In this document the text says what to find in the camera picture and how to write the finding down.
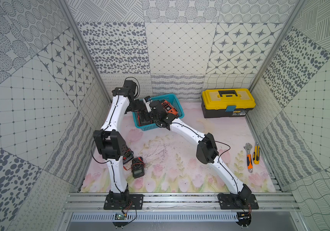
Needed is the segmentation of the orange multimeter with leads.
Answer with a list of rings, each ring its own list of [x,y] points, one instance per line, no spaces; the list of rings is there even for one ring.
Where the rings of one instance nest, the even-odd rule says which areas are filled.
[[[178,111],[170,102],[168,102],[167,100],[161,100],[160,103],[168,114],[170,113],[175,116],[179,116]]]

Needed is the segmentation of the green multimeter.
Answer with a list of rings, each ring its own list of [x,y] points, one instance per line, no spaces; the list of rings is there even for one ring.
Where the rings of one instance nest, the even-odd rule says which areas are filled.
[[[134,158],[134,153],[131,149],[128,149],[123,155],[123,164],[130,162]]]

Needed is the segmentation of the small black multimeter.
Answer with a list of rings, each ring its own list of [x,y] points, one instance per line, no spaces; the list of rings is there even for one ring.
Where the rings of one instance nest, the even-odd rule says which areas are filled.
[[[131,172],[134,179],[145,175],[145,162],[142,157],[132,159]]]

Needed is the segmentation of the red multimeter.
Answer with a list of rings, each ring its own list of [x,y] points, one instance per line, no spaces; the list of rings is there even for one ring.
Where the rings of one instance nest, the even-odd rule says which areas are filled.
[[[146,110],[140,111],[137,113],[138,125],[140,127],[150,125],[153,123],[150,113]]]

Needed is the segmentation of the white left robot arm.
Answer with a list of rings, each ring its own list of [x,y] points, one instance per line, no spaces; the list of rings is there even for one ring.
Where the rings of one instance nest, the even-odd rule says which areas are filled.
[[[120,134],[121,122],[127,112],[138,112],[146,108],[145,104],[137,99],[140,93],[139,84],[134,77],[124,80],[123,86],[116,87],[113,93],[113,102],[106,121],[101,129],[94,131],[93,139],[98,153],[104,159],[100,164],[107,164],[111,178],[111,189],[108,202],[129,202],[128,183],[125,179],[123,159],[129,147]]]

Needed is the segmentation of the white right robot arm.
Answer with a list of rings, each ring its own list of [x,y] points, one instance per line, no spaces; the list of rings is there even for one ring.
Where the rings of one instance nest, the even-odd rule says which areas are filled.
[[[211,133],[201,133],[184,123],[177,114],[166,110],[165,103],[151,101],[146,108],[152,121],[159,128],[165,128],[182,136],[196,146],[196,158],[213,168],[228,187],[233,199],[242,205],[247,205],[252,198],[250,188],[239,180],[226,166],[217,149],[217,141]]]

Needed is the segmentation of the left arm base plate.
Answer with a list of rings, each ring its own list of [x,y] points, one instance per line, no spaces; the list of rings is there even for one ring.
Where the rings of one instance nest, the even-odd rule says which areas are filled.
[[[143,194],[110,193],[106,196],[104,210],[142,210]]]

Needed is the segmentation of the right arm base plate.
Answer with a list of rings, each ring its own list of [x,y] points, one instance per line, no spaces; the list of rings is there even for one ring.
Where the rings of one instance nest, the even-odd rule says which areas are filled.
[[[256,196],[252,194],[247,200],[239,198],[235,194],[231,193],[219,193],[217,195],[220,207],[222,210],[257,210],[259,205],[256,199]]]

